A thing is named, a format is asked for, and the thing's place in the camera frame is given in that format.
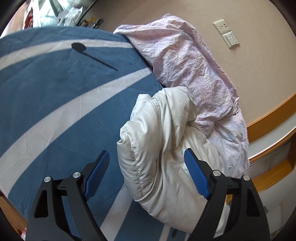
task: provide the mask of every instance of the white stripe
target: white stripe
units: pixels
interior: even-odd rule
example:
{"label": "white stripe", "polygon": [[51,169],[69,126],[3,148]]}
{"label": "white stripe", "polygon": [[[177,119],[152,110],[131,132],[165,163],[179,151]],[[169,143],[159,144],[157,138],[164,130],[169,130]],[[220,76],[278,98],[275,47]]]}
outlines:
{"label": "white stripe", "polygon": [[123,184],[100,227],[108,241],[114,241],[116,238],[116,235],[118,234],[119,229],[126,218],[126,214],[128,213],[132,201],[132,196],[126,189],[126,186]]}
{"label": "white stripe", "polygon": [[70,126],[149,74],[151,70],[145,68],[103,84],[62,105],[31,127],[0,158],[2,192],[7,196],[24,170]]}
{"label": "white stripe", "polygon": [[71,49],[72,43],[82,43],[86,47],[117,47],[117,48],[133,48],[131,43],[108,41],[100,39],[70,39],[56,42],[49,42],[39,45],[23,48],[0,58],[0,70],[15,64],[45,53],[51,53],[59,50]]}
{"label": "white stripe", "polygon": [[187,241],[189,239],[189,236],[190,236],[190,233],[186,233],[184,241]]}
{"label": "white stripe", "polygon": [[169,233],[170,233],[170,226],[163,225],[163,230],[161,232],[159,241],[167,241]]}

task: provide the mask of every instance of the wall outlet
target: wall outlet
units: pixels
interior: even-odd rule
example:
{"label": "wall outlet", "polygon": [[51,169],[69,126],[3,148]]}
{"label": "wall outlet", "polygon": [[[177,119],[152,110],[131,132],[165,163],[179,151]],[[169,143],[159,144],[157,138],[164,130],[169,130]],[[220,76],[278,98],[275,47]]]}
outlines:
{"label": "wall outlet", "polygon": [[213,23],[214,26],[216,27],[216,29],[219,31],[219,33],[221,35],[228,33],[231,31],[230,27],[228,26],[228,24],[224,21],[224,19],[221,19],[217,22]]}

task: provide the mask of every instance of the blue gripper pad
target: blue gripper pad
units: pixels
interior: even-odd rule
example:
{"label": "blue gripper pad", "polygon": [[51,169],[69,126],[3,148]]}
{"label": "blue gripper pad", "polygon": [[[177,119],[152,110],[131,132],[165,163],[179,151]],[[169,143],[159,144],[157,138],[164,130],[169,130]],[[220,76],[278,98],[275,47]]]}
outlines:
{"label": "blue gripper pad", "polygon": [[208,180],[188,149],[184,152],[184,161],[198,193],[203,195],[204,198],[208,198],[210,196]]}
{"label": "blue gripper pad", "polygon": [[98,187],[105,175],[105,172],[109,166],[110,155],[106,151],[101,158],[99,159],[98,163],[94,167],[93,171],[89,175],[88,179],[85,181],[85,192],[84,197],[88,200],[89,198],[93,197],[98,190]]}

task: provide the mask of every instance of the blue and white striped duvet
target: blue and white striped duvet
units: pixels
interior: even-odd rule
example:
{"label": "blue and white striped duvet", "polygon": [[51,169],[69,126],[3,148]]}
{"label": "blue and white striped duvet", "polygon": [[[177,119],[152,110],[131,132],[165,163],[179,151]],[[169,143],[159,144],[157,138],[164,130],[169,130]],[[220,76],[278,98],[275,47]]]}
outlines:
{"label": "blue and white striped duvet", "polygon": [[[118,71],[74,51],[74,42]],[[56,27],[0,39],[0,189],[28,218],[45,176],[66,178],[105,149],[110,165],[88,204],[108,240],[185,240],[184,232],[172,235],[132,200],[117,159],[119,129],[138,94],[160,89],[120,35]],[[67,201],[65,209],[70,214]],[[69,224],[79,236],[71,215]]]}

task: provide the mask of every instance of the light switch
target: light switch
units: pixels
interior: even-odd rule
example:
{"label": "light switch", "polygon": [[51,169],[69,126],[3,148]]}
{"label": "light switch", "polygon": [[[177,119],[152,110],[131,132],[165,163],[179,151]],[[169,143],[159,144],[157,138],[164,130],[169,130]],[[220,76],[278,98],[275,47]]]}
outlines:
{"label": "light switch", "polygon": [[226,44],[228,45],[228,48],[234,47],[239,44],[237,38],[234,36],[232,31],[229,33],[223,34],[222,37],[224,38]]}

